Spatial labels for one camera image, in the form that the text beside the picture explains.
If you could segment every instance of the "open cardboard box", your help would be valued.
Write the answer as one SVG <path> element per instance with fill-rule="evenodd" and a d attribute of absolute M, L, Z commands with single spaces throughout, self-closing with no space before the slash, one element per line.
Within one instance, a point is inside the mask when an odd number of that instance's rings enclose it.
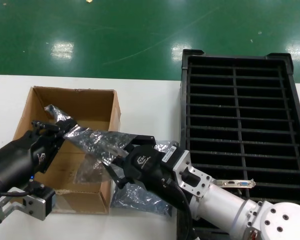
<path fill-rule="evenodd" d="M 116 91 L 32 87 L 17 127 L 14 139 L 31 130 L 31 121 L 53 122 L 44 111 L 52 104 L 72 116 L 79 125 L 94 130 L 118 131 L 120 107 Z M 37 173 L 35 180 L 56 191 L 55 213 L 108 213 L 111 183 L 74 184 L 74 176 L 85 154 L 65 141 L 45 174 Z"/>

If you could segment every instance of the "metal mounting plate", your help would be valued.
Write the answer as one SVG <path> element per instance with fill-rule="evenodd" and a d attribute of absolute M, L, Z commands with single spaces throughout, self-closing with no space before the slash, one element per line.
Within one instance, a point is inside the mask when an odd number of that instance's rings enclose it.
<path fill-rule="evenodd" d="M 19 188 L 11 188 L 8 192 L 24 192 L 23 190 Z M 2 196 L 0 197 L 0 223 L 7 217 L 9 216 L 14 210 L 21 211 L 25 214 L 28 214 L 32 217 L 35 217 L 36 219 L 39 220 L 44 220 L 45 219 L 45 200 L 36 197 L 34 195 L 27 195 L 22 197 L 24 205 L 17 203 L 17 202 L 12 202 L 10 203 L 10 200 L 12 197 L 9 196 Z"/>
<path fill-rule="evenodd" d="M 189 172 L 198 176 L 201 179 L 196 187 L 193 187 L 182 180 L 180 172 L 183 172 L 186 168 L 188 168 Z M 209 188 L 210 182 L 214 180 L 210 175 L 207 175 L 206 173 L 197 170 L 192 166 L 190 152 L 187 150 L 184 151 L 179 161 L 175 164 L 173 172 L 175 173 L 175 177 L 180 188 L 184 189 L 185 191 L 191 193 L 192 195 L 198 198 L 203 197 L 203 195 Z"/>

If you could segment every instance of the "black cable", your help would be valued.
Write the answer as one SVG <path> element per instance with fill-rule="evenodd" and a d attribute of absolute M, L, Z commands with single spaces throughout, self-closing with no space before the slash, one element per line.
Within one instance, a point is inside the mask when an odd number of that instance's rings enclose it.
<path fill-rule="evenodd" d="M 2 197 L 25 197 L 25 196 L 28 196 L 28 195 L 31 195 L 31 193 L 30 192 L 28 192 L 28 191 L 24 191 L 24 192 L 0 192 L 0 197 L 2 196 Z"/>
<path fill-rule="evenodd" d="M 180 193 L 180 195 L 182 197 L 182 203 L 184 204 L 184 209 L 185 209 L 187 222 L 188 222 L 188 228 L 187 228 L 187 232 L 186 232 L 184 240 L 188 240 L 190 235 L 191 235 L 191 239 L 195 239 L 193 237 L 196 236 L 196 234 L 192 227 L 192 214 L 191 214 L 191 209 L 190 209 L 188 200 L 186 199 L 186 196 L 185 196 L 184 192 L 182 191 L 182 189 L 174 181 L 171 181 L 170 185 L 173 186 Z"/>

